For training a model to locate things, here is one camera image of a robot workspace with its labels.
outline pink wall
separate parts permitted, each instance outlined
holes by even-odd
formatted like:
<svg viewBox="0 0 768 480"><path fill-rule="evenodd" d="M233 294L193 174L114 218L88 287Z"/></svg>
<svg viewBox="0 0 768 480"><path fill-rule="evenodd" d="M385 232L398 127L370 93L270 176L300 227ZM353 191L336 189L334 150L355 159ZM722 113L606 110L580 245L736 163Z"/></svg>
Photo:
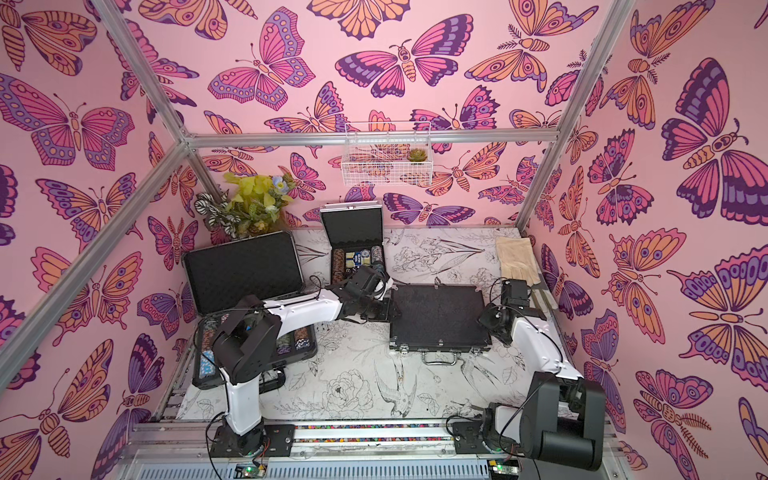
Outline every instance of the pink wall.
<svg viewBox="0 0 768 480"><path fill-rule="evenodd" d="M550 281L564 306L558 320L578 341L574 360L607 387L607 410L639 479L768 474L768 415L760 408L768 392L768 101L755 94L768 68L750 60L764 57L768 43L768 28L755 28L765 2L717 2L704 14L707 4L715 2L638 2L636 38L650 18L669 18L677 8L688 12L679 40L651 32L636 50L625 25L602 75L600 104L588 104L581 118L580 141L594 132L596 147L575 162L563 157L550 193L554 225L534 217L528 229L543 269L555 274ZM696 7L698 23L688 16ZM635 58L655 63L653 74L632 81L630 68L646 68ZM639 90L618 92L629 104L619 109L612 92L621 82ZM715 142L714 159L685 168L699 148L739 125L749 144L744 137L730 137L728 148ZM631 201L611 218L606 199L614 192Z"/></svg>

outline table surface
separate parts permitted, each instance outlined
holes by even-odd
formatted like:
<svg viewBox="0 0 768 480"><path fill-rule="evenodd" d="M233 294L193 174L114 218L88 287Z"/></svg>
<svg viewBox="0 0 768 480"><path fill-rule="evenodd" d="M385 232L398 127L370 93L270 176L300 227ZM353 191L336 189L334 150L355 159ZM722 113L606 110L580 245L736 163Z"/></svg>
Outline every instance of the table surface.
<svg viewBox="0 0 768 480"><path fill-rule="evenodd" d="M496 237L519 238L516 228L385 229L389 274L401 283L476 285L486 302L501 275ZM324 230L293 231L303 277L326 285L330 245ZM498 284L493 295L498 294ZM550 323L554 320L546 312ZM483 355L462 353L454 366L427 366L418 353L389 350L389 324L355 325L343 321L315 324L317 355L288 365L284 387L260 396L267 419L415 419L472 416L472 405L519 405L531 372L521 353L493 339ZM450 354L428 354L450 360ZM177 419L209 420L227 407L224 387L189 386Z"/></svg>

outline succulent plant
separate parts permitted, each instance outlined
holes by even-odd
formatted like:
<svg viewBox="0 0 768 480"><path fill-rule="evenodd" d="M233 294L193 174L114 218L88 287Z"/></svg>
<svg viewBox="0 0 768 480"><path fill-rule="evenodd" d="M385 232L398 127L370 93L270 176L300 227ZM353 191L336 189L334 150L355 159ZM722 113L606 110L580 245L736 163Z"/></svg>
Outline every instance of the succulent plant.
<svg viewBox="0 0 768 480"><path fill-rule="evenodd" d="M408 160L414 163L420 163L427 159L427 151L423 148L414 148L408 152Z"/></svg>

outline wire basket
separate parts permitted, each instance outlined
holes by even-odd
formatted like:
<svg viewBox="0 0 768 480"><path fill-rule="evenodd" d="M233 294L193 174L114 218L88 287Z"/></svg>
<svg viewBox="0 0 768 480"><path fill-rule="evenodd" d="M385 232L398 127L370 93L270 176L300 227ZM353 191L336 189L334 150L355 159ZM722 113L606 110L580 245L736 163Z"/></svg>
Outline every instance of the wire basket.
<svg viewBox="0 0 768 480"><path fill-rule="evenodd" d="M384 138L375 143L360 137L360 132L351 131L349 126L369 126L377 122L347 122L344 154L341 160L341 174L346 186L369 182L372 185L419 185L428 187L432 184L432 149L430 142L431 125L428 122L424 130L414 130L412 135L403 139L402 131L397 137L387 131ZM390 121L390 124L407 124L412 121ZM408 160L409 152L422 149L427 153L423 162Z"/></svg>

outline bird drawing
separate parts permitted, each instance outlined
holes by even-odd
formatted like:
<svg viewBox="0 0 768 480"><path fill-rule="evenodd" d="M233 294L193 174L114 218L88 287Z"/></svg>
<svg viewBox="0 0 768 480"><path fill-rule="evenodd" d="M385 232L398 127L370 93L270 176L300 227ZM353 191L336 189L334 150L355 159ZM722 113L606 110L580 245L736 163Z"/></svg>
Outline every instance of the bird drawing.
<svg viewBox="0 0 768 480"><path fill-rule="evenodd" d="M480 394L480 396L483 396L482 393L480 393L480 390L478 389L478 384L475 381L475 375L481 373L493 386L496 386L496 384L493 382L493 379L495 379L497 382L501 382L501 380L498 379L496 375L490 372L490 370L478 365L478 359L485 358L482 355L469 355L468 358L465 355L460 355L459 360L462 361L462 375L465 379L467 379L467 383L477 392Z"/></svg>
<svg viewBox="0 0 768 480"><path fill-rule="evenodd" d="M397 362L394 360L392 363L395 365L395 374L397 375L397 388L389 388L382 378L379 376L379 370L376 369L376 365L373 366L373 372L376 375L376 385L379 387L379 393L385 402L392 403L391 415L405 418L411 411L413 406L413 399L416 397L416 380L413 379L413 388L410 393L406 391L405 372L402 367L402 360L400 361L400 367L398 368Z"/></svg>

